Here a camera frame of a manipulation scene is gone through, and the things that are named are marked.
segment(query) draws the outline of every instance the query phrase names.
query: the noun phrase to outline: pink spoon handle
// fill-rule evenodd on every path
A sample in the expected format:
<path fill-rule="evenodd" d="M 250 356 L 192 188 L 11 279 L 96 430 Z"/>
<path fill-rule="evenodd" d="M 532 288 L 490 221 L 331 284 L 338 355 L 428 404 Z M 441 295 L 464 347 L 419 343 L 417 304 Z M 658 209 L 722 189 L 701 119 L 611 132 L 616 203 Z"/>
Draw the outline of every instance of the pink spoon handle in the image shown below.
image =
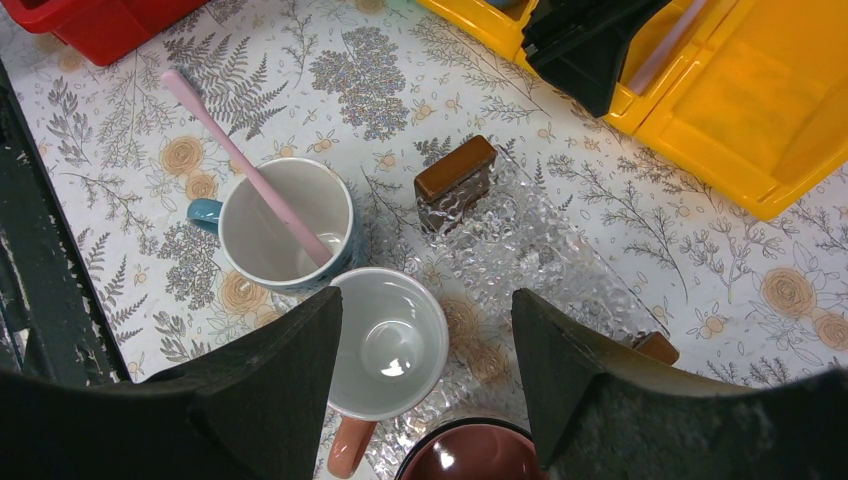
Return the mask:
<path fill-rule="evenodd" d="M 164 83 L 171 94 L 185 107 L 186 110 L 192 113 L 200 123 L 202 123 L 209 131 L 215 140 L 224 147 L 224 150 L 230 154 L 236 165 L 247 176 L 247 179 L 259 192 L 259 195 L 265 200 L 265 203 L 271 207 L 271 210 L 277 215 L 292 234 L 295 236 L 303 250 L 312 258 L 315 265 L 319 267 L 326 264 L 333 257 L 333 253 L 321 242 L 315 233 L 303 223 L 303 220 L 291 209 L 288 203 L 274 190 L 274 187 L 259 173 L 259 170 L 250 163 L 250 160 L 244 156 L 239 148 L 233 143 L 229 136 L 221 129 L 218 122 L 212 118 L 200 95 L 194 90 L 191 84 L 183 78 L 182 74 L 176 70 L 168 70 L 162 74 L 162 83 Z"/>
<path fill-rule="evenodd" d="M 707 3 L 707 0 L 695 0 L 689 5 L 689 8 L 683 12 L 683 15 L 671 27 L 671 31 L 668 32 L 668 35 L 663 38 L 662 42 L 657 45 L 657 48 L 651 53 L 645 63 L 639 67 L 639 70 L 636 71 L 636 75 L 633 75 L 633 78 L 630 80 L 630 84 L 627 85 L 627 88 L 633 91 L 636 95 L 641 95 L 642 92 L 648 87 L 648 84 L 651 83 L 651 80 L 656 76 L 657 71 L 659 71 L 662 62 L 665 61 L 668 54 L 671 53 L 671 49 L 674 47 L 674 44 L 680 40 L 680 37 L 683 36 L 683 32 L 689 27 L 693 20 L 695 20 L 695 16 L 698 15 L 698 12 L 704 8 L 704 5 Z"/>

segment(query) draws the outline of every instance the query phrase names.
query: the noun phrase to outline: tablecloth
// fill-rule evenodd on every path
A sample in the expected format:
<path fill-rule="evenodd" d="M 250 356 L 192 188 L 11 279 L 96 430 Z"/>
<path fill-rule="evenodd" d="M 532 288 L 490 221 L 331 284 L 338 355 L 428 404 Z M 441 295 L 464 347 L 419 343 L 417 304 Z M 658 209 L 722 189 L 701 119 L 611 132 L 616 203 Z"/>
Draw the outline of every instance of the tablecloth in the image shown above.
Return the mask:
<path fill-rule="evenodd" d="M 773 387 L 848 361 L 846 167 L 760 222 L 412 1 L 213 1 L 107 68 L 3 12 L 0 57 L 134 381 L 278 316 L 185 220 L 243 175 L 160 85 L 172 66 L 256 164 L 326 162 L 399 223 L 418 172 L 471 135 L 504 146 L 667 326 L 679 368 Z"/>

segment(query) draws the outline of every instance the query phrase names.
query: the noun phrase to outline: red bin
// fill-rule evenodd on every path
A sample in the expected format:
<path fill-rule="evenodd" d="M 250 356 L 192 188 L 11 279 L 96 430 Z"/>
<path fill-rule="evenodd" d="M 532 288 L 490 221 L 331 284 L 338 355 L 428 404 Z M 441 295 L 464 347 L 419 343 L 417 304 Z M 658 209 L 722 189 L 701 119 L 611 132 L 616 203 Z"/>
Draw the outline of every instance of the red bin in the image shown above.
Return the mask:
<path fill-rule="evenodd" d="M 51 32 L 95 65 L 118 60 L 207 0 L 0 0 L 32 33 Z"/>

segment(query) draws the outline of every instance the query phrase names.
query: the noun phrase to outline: yellow bin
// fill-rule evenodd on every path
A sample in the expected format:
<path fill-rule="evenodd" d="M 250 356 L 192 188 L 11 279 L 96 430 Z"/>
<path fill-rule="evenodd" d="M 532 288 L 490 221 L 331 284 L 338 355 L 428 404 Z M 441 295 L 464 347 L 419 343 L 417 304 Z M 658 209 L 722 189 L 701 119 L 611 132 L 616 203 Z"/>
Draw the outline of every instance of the yellow bin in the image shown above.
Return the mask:
<path fill-rule="evenodd" d="M 532 72 L 537 0 L 418 0 Z M 692 0 L 634 37 L 604 117 L 762 220 L 848 160 L 848 0 L 708 0 L 642 95 L 626 85 Z"/>

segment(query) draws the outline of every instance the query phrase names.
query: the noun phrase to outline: brown mug handle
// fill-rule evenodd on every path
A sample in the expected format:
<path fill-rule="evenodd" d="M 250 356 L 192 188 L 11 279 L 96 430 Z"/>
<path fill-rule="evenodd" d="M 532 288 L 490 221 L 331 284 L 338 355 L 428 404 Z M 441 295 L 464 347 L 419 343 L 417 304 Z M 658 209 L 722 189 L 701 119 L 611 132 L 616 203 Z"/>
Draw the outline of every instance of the brown mug handle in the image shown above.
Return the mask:
<path fill-rule="evenodd" d="M 377 422 L 343 416 L 333 440 L 333 448 L 330 449 L 327 471 L 336 478 L 352 477 L 376 427 Z"/>

